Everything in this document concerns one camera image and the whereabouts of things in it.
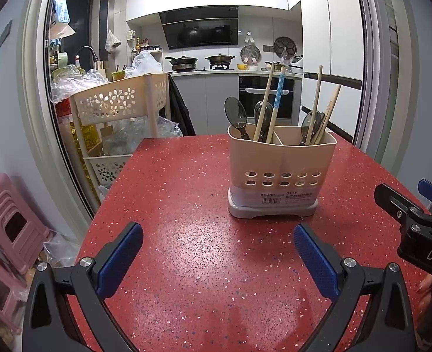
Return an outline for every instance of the kitchen countertop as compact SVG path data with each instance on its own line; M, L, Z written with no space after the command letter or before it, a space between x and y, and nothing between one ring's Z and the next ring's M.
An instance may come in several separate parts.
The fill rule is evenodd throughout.
M417 202L380 165L338 140L314 216L302 221L361 265L396 261L417 313L425 273L397 256L399 224L374 203L387 183ZM79 258L94 256L130 221L144 244L107 306L141 352L298 351L325 314L292 244L299 219L232 217L227 209L227 135L145 139L96 214ZM76 298L71 305L86 342L99 348ZM338 350L351 341L362 297Z
M172 72L171 75L173 78L187 76L187 75L205 75L205 74L239 74L239 75L269 75L269 71L263 70L196 70L196 71L187 71L187 72ZM280 72L273 72L273 76L279 76ZM287 72L286 78L300 78L302 79L302 74Z

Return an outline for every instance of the range hood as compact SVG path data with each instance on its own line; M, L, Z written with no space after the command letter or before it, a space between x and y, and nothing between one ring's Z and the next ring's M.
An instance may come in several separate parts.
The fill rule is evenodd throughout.
M238 45L239 7L199 6L160 13L169 49Z

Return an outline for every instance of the stove burner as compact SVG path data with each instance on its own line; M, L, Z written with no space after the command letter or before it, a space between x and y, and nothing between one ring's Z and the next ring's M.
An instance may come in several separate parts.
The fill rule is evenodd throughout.
M210 70L228 70L230 64L229 63L212 63L209 66Z

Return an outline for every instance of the built-in oven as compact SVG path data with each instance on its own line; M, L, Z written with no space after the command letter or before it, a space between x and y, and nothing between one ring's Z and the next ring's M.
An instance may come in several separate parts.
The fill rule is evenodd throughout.
M276 90L278 89L279 78L271 80L270 95L268 102L275 104ZM248 122L254 123L254 109L257 102L262 101L268 84L268 77L261 75L239 76L239 100L247 112ZM294 104L294 79L284 80L283 95L281 97L277 125L297 126L299 119L299 107L295 111Z

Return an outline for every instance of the screw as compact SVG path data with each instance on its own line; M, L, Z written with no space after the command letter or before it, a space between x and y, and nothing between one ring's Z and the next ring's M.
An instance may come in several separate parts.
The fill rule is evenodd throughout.
M92 258L89 258L89 257L82 258L81 261L79 262L79 264L83 268L86 268L87 266L90 266L92 264Z
M356 265L356 261L353 258L345 258L344 264L349 268L353 268Z
M399 265L397 265L396 263L391 263L390 265L389 265L389 269L391 270L391 271L393 271L393 272L397 272L397 271L400 271L400 266Z
M48 265L45 262L39 263L37 266L37 270L38 271L44 271L46 270L46 268L48 267Z

